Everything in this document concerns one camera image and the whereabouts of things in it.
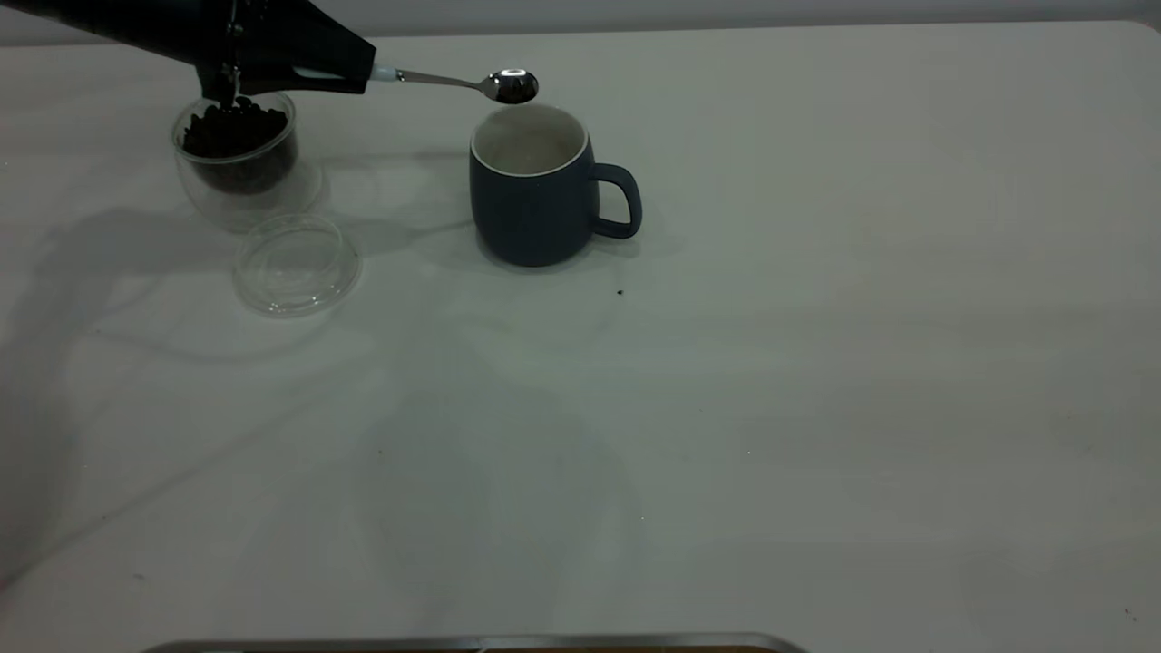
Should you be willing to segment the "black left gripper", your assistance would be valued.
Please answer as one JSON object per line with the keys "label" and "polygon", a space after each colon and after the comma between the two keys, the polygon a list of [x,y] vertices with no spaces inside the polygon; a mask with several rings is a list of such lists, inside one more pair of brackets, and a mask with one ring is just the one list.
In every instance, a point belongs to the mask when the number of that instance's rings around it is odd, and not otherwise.
{"label": "black left gripper", "polygon": [[[186,63],[199,76],[200,95],[219,103],[274,92],[365,94],[366,79],[294,77],[286,66],[245,62],[245,50],[265,36],[260,20],[269,6],[269,1],[3,2],[55,24]],[[274,1],[272,53],[291,66],[319,72],[369,72],[376,49],[311,1]]]}

